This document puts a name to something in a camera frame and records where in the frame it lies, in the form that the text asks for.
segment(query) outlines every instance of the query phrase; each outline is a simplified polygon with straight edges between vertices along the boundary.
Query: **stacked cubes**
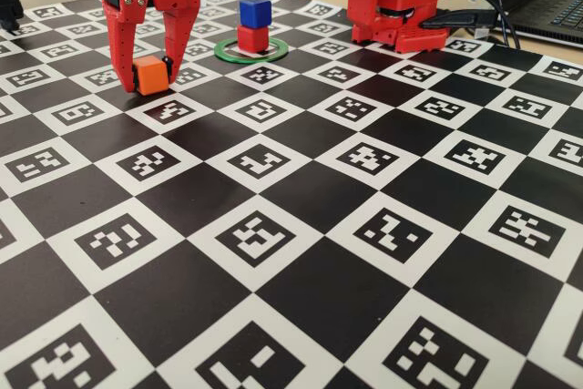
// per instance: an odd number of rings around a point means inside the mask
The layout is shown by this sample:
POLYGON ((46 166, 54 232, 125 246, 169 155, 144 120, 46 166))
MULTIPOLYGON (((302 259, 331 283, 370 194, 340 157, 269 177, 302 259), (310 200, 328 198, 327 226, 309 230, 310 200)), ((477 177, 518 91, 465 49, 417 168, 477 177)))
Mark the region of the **stacked cubes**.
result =
POLYGON ((271 24, 270 0, 241 0, 240 25, 237 28, 239 48, 257 54, 269 46, 271 24))

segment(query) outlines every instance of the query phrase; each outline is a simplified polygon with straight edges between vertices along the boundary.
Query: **black object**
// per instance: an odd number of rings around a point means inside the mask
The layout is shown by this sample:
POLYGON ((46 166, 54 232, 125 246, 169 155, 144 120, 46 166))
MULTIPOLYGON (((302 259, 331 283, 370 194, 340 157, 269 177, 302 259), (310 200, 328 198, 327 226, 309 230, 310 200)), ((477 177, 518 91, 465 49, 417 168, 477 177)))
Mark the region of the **black object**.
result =
POLYGON ((20 27, 19 18, 23 18, 25 12, 20 0, 0 0, 0 26, 6 31, 16 31, 20 27))

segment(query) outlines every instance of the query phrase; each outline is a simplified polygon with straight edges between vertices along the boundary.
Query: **laptop keyboard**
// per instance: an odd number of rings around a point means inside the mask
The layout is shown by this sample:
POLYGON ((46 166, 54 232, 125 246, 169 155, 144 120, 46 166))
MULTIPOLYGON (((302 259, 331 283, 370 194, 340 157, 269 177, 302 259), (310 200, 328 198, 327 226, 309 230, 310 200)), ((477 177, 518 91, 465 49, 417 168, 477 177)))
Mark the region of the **laptop keyboard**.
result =
POLYGON ((551 24, 583 29, 583 0, 574 0, 551 24))

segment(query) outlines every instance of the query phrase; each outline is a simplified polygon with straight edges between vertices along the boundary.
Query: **blue cube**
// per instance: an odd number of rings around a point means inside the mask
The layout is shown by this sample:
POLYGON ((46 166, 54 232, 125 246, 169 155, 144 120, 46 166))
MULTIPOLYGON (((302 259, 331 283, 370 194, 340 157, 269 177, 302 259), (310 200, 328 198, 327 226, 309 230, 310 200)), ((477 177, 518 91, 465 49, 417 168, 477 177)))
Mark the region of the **blue cube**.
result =
POLYGON ((271 24, 271 0, 239 1, 240 23, 251 29, 267 27, 271 24))

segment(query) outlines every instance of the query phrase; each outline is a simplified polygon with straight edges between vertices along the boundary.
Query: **red cube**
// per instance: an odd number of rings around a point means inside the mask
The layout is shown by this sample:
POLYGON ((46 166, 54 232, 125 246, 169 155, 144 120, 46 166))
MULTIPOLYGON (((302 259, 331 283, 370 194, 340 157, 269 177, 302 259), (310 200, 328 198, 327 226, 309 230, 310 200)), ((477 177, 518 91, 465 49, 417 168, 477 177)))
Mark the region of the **red cube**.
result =
POLYGON ((239 49, 257 54, 267 50, 270 44, 269 28, 251 29, 250 27, 239 26, 237 27, 237 39, 239 40, 239 49))

